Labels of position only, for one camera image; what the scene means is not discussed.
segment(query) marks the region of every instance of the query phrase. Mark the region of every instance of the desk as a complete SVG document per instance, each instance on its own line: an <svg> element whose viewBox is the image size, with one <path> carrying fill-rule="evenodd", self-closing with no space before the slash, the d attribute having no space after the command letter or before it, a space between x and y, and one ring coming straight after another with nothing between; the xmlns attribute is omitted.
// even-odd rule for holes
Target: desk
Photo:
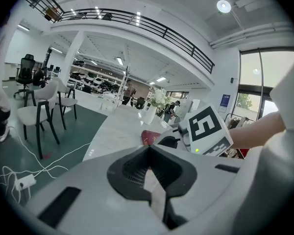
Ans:
<svg viewBox="0 0 294 235"><path fill-rule="evenodd" d="M142 131L163 133L171 127L155 116L150 125L143 122L146 111L119 105L97 131L83 161L142 145Z"/></svg>

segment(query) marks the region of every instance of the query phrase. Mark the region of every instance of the black railing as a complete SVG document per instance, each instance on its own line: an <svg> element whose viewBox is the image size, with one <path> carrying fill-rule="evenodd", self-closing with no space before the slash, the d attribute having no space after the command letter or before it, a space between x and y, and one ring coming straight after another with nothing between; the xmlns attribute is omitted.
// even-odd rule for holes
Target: black railing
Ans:
<svg viewBox="0 0 294 235"><path fill-rule="evenodd" d="M196 45L191 41L177 33L175 30L145 16L140 16L132 12L115 10L90 8L75 11L66 11L57 4L55 0L26 0L29 6L39 10L43 16L53 23L66 20L78 19L95 19L115 21L123 24L129 24L149 31L179 47L181 50L189 54L198 61L210 73L215 65L209 57L207 57Z"/></svg>
<svg viewBox="0 0 294 235"><path fill-rule="evenodd" d="M177 33L175 30L159 23L148 17L139 16L135 13L115 10L115 9L105 9L105 8L89 8L80 9L75 11L64 12L58 22L66 20L78 20L78 19L95 19L95 20L106 20L114 21L123 24L130 24L135 27L147 30L159 37L166 39L175 46L179 47L181 50L189 54L196 61L205 67L210 73L215 65L209 57L207 57L196 45L191 41L183 37L181 34Z"/></svg>
<svg viewBox="0 0 294 235"><path fill-rule="evenodd" d="M57 22L61 15L64 13L64 10L55 0L26 0L29 3L29 6L39 10L43 16L48 20Z"/></svg>

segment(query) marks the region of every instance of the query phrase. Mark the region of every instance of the tree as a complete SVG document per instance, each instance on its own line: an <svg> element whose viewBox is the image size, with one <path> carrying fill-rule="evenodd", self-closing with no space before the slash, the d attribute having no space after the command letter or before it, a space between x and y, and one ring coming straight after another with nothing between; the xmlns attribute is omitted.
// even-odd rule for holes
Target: tree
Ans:
<svg viewBox="0 0 294 235"><path fill-rule="evenodd" d="M239 93L237 106L249 110L253 106L253 102L248 94Z"/></svg>

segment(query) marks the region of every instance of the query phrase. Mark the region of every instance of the gray floor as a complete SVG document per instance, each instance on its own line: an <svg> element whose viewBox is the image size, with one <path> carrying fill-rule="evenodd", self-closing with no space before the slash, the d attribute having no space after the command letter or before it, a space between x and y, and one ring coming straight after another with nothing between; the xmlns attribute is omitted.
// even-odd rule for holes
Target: gray floor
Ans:
<svg viewBox="0 0 294 235"><path fill-rule="evenodd" d="M24 140L23 125L20 124L17 116L16 110L24 106L23 95L16 95L13 98L13 93L21 86L17 86L15 81L8 81L3 83L3 89L9 97L11 106L11 116L8 120L9 126L14 126L19 135L21 136L23 143L27 148L33 152L38 157L37 141L36 141L36 127L27 127L27 140ZM59 138L60 144L58 145L52 135L50 126L48 122L44 122L43 126L45 128L44 132L41 134L41 146L42 152L48 157L48 159L41 160L43 166L47 166L53 161L61 158L66 153L79 148L83 144L91 142L97 130L100 128L102 123L105 121L106 116L100 113L88 110L81 106L76 106L77 120L74 118L74 111L68 111L65 113L65 122L67 130L64 130L61 121L59 106L54 108L53 114L53 125L57 136ZM54 165L61 165L67 169L72 168L76 164L82 162L82 159L87 151L88 145L77 150L76 152L66 156ZM2 167L6 165L16 172L30 170L38 171L41 169L34 156L28 153L28 151L21 145L19 137L14 129L10 129L10 134L7 140L0 143L0 175L2 174ZM66 170L63 168L55 168L50 171L54 177L60 176ZM18 174L18 178L22 178L29 173ZM13 184L13 177L10 178L10 185ZM36 178L37 183L33 185L31 190L31 195L34 195L39 189L48 184L53 180L46 172L42 172ZM12 187L9 187L8 196L11 196ZM21 203L25 203L27 198L27 190L22 194Z"/></svg>

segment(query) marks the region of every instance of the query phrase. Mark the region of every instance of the power strip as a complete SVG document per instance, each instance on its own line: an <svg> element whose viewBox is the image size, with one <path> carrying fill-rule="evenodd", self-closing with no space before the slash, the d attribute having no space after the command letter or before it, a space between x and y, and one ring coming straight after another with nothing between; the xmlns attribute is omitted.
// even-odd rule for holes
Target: power strip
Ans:
<svg viewBox="0 0 294 235"><path fill-rule="evenodd" d="M29 174L26 177L23 177L21 179L17 179L14 182L15 188L18 191L27 189L30 186L33 186L34 184L36 184L36 179L34 178L33 174Z"/></svg>

